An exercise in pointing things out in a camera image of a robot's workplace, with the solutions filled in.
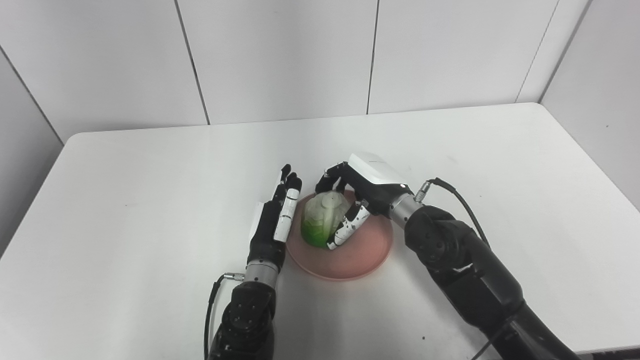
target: pink plate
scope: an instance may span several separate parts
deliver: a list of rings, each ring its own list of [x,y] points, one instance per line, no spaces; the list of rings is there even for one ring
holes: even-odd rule
[[[391,221],[383,216],[370,216],[358,231],[335,250],[307,244],[300,234],[300,218],[305,203],[313,196],[315,194],[298,202],[287,239],[287,250],[296,264],[325,280],[348,281],[371,274],[385,262],[394,237]],[[350,191],[345,191],[344,196],[349,202],[355,199]]]

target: robotic hand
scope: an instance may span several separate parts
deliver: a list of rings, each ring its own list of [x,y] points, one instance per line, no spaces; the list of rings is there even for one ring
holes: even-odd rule
[[[205,359],[270,360],[273,357],[275,286],[285,259],[285,241],[302,180],[291,166],[280,171],[273,198],[262,205],[252,231],[245,274],[225,273],[214,284],[205,320]],[[211,309],[222,279],[242,281],[234,288],[209,350]]]
[[[413,196],[401,176],[373,154],[352,154],[349,161],[327,169],[316,193],[330,191],[335,183],[337,191],[351,185],[356,201],[327,247],[344,243],[369,214],[392,219],[460,316],[489,339],[475,358],[493,344],[505,360],[578,359],[526,304],[520,284],[491,251],[473,212],[451,185],[429,180]],[[455,194],[480,237],[450,213],[423,205],[432,183]]]

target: green vegetable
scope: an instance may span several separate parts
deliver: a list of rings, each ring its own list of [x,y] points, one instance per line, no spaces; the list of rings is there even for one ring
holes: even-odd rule
[[[307,201],[302,213],[300,233],[302,238],[315,247],[326,249],[329,235],[338,228],[349,203],[339,192],[320,193]]]

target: white wall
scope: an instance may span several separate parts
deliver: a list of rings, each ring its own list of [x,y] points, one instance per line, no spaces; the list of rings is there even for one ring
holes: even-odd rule
[[[180,0],[212,124],[364,114],[376,0]]]
[[[0,52],[0,256],[61,148]]]
[[[1,0],[0,45],[64,141],[207,123],[171,0]]]
[[[537,102],[585,4],[381,0],[369,112]]]
[[[63,140],[206,124],[178,3],[228,123],[537,101],[586,0],[0,0],[0,44]]]
[[[594,0],[542,104],[640,209],[639,14],[640,1]]]

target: white table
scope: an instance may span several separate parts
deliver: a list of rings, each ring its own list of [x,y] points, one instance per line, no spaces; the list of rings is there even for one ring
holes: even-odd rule
[[[291,163],[304,195],[353,151],[414,190],[435,176],[456,186],[570,348],[640,345],[640,213],[542,106],[510,104],[75,135],[0,260],[0,358],[201,359],[211,283],[244,269],[277,170]],[[442,190],[425,201],[468,220]],[[395,233],[386,263],[357,281],[287,260],[275,359],[475,354],[486,339]]]

